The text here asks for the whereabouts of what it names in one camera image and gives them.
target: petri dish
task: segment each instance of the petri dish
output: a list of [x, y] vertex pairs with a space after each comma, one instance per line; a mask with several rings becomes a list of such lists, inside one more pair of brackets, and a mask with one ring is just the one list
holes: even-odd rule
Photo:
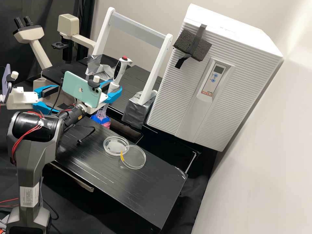
[[131, 169], [140, 169], [146, 162], [144, 151], [137, 145], [129, 145], [126, 147], [127, 152], [120, 155], [121, 161]]
[[121, 136], [109, 136], [104, 140], [103, 147], [108, 154], [120, 156], [121, 151], [125, 154], [129, 150], [129, 142]]

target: mint green smartphone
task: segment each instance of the mint green smartphone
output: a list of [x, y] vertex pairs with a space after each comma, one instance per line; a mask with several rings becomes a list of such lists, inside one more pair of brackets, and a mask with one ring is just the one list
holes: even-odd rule
[[98, 106], [102, 92], [100, 88], [92, 90], [92, 87], [88, 85], [87, 80], [69, 71], [66, 71], [64, 74], [62, 90], [65, 93], [68, 93], [69, 95], [88, 104], [92, 108], [96, 108]]

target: black curtain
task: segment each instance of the black curtain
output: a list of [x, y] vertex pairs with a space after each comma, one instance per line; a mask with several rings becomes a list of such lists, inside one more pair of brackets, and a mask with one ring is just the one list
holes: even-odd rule
[[[80, 23], [80, 34], [90, 38], [95, 0], [78, 0], [77, 17]], [[88, 56], [88, 48], [78, 45], [77, 61]]]
[[[2, 0], [0, 7], [0, 66], [10, 63], [11, 70], [19, 73], [18, 82], [37, 77], [41, 72], [29, 44], [21, 44], [14, 38], [13, 32], [16, 30], [14, 18], [22, 19], [24, 16], [29, 16], [35, 24], [42, 26], [45, 35], [39, 41], [51, 63], [56, 64], [63, 62], [62, 52], [51, 47], [52, 43], [60, 41], [60, 35], [57, 32], [59, 15], [69, 13], [79, 16], [81, 18], [81, 34], [89, 37], [93, 8], [94, 0]], [[82, 51], [77, 58], [85, 56], [84, 49]]]

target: white knob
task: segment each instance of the white knob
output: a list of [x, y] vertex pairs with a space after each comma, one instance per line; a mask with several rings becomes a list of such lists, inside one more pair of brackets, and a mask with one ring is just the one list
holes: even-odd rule
[[98, 75], [95, 75], [95, 76], [93, 77], [93, 82], [99, 83], [99, 82], [100, 82], [100, 77], [99, 77]]
[[19, 76], [19, 73], [17, 71], [13, 71], [11, 73], [11, 78], [14, 79], [14, 80], [16, 80], [18, 76]]

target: black platform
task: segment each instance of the black platform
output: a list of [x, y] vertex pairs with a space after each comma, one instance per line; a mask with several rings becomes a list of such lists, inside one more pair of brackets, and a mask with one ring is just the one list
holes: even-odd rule
[[56, 161], [162, 229], [187, 175], [147, 151], [145, 165], [129, 169], [120, 157], [110, 156], [103, 148], [104, 139], [115, 135], [113, 131], [86, 117], [79, 124], [94, 126], [96, 131], [77, 145], [91, 129], [70, 129], [63, 136]]

